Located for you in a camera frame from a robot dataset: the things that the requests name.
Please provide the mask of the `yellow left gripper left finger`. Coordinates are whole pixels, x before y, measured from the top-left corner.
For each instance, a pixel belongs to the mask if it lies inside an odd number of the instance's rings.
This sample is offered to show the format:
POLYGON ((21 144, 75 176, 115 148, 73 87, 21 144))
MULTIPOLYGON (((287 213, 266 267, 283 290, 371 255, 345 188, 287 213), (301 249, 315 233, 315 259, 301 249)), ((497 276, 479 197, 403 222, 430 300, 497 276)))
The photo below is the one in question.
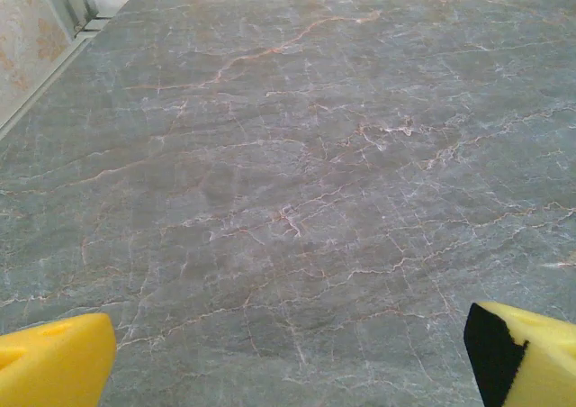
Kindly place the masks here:
POLYGON ((2 335, 0 407, 97 407, 115 354, 105 313, 2 335))

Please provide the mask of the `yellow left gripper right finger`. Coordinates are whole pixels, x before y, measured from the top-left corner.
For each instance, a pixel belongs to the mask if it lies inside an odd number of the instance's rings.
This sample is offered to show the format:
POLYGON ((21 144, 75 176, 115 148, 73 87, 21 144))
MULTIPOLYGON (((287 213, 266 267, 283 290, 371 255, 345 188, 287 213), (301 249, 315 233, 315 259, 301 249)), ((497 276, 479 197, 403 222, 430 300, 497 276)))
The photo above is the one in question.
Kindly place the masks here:
POLYGON ((463 340, 484 407, 576 407, 576 324, 479 302, 463 340))

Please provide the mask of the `aluminium table side rail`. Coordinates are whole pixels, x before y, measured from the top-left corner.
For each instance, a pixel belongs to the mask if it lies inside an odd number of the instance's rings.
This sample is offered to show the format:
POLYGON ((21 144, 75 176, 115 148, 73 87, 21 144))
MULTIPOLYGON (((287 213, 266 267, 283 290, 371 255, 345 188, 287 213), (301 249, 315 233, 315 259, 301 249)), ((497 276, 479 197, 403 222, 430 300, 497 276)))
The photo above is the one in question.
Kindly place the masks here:
POLYGON ((39 81, 34 83, 25 94, 15 100, 10 107, 0 109, 0 141, 3 140, 9 131, 27 114, 35 102, 38 101, 62 75, 64 70, 111 19, 111 16, 98 14, 92 21, 86 24, 71 44, 66 47, 47 70, 40 75, 39 81))

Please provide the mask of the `aluminium frame corner post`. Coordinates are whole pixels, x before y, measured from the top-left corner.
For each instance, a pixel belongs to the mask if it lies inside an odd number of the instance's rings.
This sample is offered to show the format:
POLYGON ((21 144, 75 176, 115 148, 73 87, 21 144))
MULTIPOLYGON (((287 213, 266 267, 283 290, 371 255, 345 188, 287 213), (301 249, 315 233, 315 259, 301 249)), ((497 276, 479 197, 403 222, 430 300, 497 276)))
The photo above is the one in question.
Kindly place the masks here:
POLYGON ((69 41, 95 36, 109 17, 101 16, 95 0, 46 0, 69 41))

